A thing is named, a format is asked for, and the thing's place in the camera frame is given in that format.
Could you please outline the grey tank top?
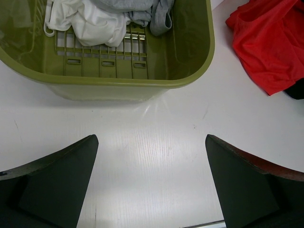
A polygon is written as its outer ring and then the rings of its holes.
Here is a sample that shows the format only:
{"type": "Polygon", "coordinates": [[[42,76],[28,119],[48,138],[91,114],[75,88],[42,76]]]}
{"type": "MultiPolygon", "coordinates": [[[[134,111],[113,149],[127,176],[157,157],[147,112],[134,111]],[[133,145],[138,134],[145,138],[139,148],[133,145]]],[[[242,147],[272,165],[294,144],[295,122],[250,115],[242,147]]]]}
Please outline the grey tank top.
{"type": "Polygon", "coordinates": [[[172,28],[173,0],[94,0],[97,7],[110,13],[123,13],[131,22],[142,27],[150,26],[154,36],[160,36],[172,28]]]}

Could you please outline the white tank top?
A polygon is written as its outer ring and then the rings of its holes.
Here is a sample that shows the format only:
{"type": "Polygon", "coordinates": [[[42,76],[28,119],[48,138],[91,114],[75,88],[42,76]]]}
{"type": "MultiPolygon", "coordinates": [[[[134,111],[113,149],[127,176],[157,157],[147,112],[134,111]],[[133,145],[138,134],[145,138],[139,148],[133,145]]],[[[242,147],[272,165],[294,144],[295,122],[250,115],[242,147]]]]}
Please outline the white tank top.
{"type": "Polygon", "coordinates": [[[82,46],[118,47],[129,24],[124,13],[104,11],[89,0],[48,0],[44,32],[53,37],[56,31],[73,28],[82,46]]]}

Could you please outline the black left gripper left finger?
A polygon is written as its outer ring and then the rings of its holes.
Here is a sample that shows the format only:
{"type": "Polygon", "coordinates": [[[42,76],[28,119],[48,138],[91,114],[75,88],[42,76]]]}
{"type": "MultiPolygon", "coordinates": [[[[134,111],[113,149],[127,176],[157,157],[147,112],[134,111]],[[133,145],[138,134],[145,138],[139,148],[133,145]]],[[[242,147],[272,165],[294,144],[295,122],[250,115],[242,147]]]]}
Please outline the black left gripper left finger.
{"type": "Polygon", "coordinates": [[[89,135],[45,157],[0,173],[2,228],[75,228],[94,167],[89,135]]]}

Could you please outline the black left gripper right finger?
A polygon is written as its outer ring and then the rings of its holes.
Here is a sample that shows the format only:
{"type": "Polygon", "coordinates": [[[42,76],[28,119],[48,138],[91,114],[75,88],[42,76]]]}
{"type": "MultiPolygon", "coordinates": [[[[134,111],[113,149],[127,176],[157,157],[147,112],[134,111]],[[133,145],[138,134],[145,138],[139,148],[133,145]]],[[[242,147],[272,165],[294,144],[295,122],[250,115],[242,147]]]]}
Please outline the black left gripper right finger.
{"type": "Polygon", "coordinates": [[[214,136],[207,157],[228,228],[302,228],[304,174],[214,136]]]}

